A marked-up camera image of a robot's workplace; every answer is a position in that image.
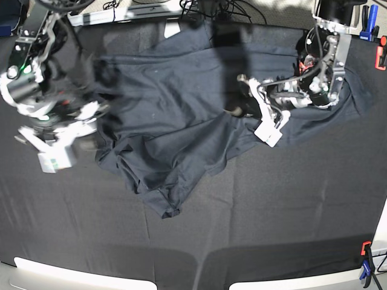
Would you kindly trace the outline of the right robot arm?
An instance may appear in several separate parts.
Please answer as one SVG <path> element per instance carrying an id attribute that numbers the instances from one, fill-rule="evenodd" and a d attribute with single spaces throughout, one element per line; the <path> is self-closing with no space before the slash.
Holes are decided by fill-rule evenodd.
<path id="1" fill-rule="evenodd" d="M 90 4 L 36 1 L 1 73 L 3 100 L 31 122 L 15 138 L 35 148 L 44 173 L 75 165 L 75 140 L 94 134 L 109 109 L 93 97 L 93 62 L 68 19 Z"/>

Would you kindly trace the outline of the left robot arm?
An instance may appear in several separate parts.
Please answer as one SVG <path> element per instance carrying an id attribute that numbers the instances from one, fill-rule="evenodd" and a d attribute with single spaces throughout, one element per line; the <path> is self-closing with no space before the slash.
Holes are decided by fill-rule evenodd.
<path id="1" fill-rule="evenodd" d="M 281 130 L 289 122 L 292 110 L 329 109 L 337 105 L 345 80 L 350 31 L 359 23 L 363 4 L 364 1 L 315 1 L 314 27 L 306 36 L 296 75 L 261 81 L 238 75 L 244 102 L 226 112 L 234 117 L 260 120 L 255 136 L 274 147 L 283 136 Z"/>

